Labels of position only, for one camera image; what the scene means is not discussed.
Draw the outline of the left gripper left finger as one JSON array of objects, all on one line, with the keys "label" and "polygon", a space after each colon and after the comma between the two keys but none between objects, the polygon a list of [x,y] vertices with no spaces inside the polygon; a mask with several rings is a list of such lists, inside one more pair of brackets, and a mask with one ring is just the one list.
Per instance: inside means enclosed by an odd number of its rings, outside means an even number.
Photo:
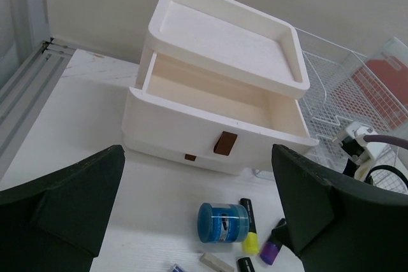
[{"label": "left gripper left finger", "polygon": [[124,165],[123,147],[112,145],[1,191],[1,271],[89,271]]}]

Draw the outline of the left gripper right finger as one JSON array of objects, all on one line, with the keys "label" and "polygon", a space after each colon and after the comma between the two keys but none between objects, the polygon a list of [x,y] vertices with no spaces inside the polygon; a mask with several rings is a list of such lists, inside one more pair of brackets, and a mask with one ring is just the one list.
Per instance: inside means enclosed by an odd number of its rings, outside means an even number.
[{"label": "left gripper right finger", "polygon": [[407,271],[407,195],[326,168],[284,145],[272,169],[305,271]]}]

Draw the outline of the clear mesh document pouch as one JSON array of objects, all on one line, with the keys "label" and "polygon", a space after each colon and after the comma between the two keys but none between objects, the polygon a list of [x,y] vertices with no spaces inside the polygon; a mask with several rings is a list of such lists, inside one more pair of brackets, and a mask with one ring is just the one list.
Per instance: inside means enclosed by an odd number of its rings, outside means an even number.
[{"label": "clear mesh document pouch", "polygon": [[352,79],[391,129],[407,123],[407,45],[391,38]]}]

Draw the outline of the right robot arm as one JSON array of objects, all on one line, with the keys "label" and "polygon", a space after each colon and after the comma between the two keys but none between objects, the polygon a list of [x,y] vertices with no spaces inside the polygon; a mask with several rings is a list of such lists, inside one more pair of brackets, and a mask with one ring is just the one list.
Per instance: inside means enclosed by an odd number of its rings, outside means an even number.
[{"label": "right robot arm", "polygon": [[376,159],[373,170],[365,181],[384,190],[407,195],[407,161],[402,159],[404,149],[386,145]]}]

